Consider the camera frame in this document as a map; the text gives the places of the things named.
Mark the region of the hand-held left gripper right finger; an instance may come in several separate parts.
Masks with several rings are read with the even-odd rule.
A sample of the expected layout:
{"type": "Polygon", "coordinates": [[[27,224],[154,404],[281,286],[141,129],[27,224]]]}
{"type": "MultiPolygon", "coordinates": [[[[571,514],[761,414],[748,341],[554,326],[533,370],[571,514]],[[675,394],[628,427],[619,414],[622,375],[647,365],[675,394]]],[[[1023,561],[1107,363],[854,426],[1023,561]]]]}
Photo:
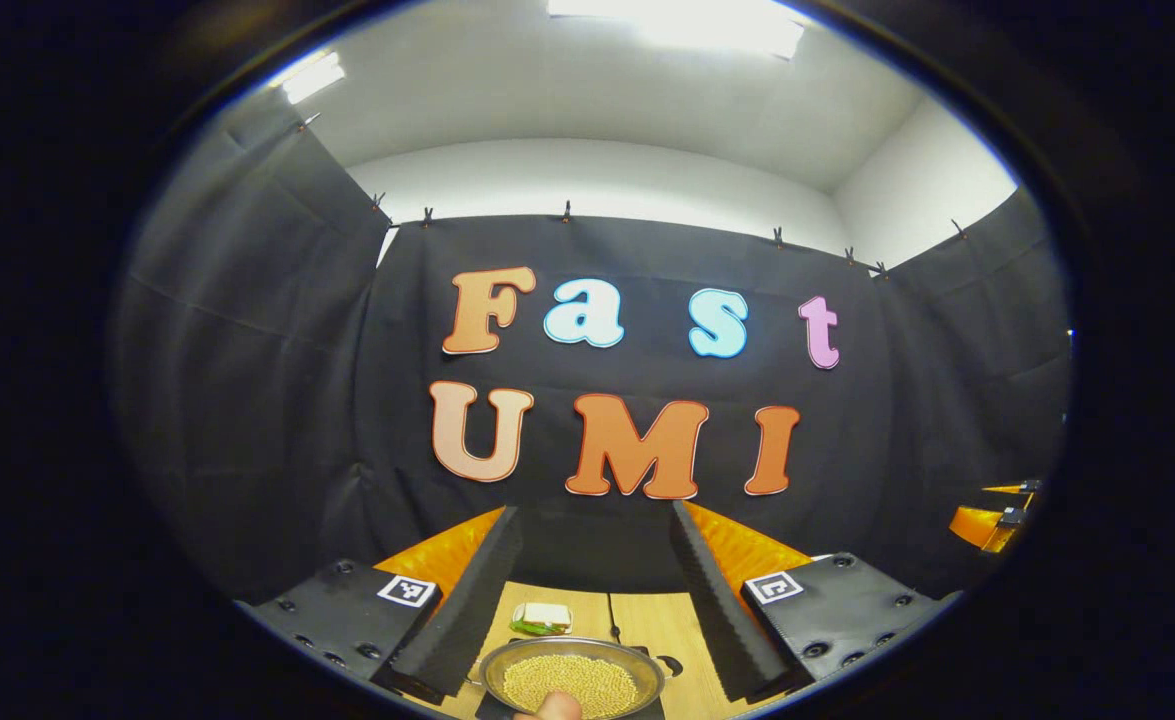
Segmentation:
{"type": "Polygon", "coordinates": [[[853,553],[803,556],[692,502],[674,502],[669,533],[730,701],[830,682],[949,607],[853,553]]]}

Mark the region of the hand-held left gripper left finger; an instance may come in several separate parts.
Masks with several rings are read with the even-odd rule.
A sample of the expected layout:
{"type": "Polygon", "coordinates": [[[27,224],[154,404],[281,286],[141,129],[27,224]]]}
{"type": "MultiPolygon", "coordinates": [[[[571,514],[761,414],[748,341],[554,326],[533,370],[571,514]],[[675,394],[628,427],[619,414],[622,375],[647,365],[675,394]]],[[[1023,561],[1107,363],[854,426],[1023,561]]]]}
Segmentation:
{"type": "Polygon", "coordinates": [[[327,561],[239,610],[363,692],[439,706],[463,688],[523,547],[519,509],[479,514],[380,566],[327,561]]]}

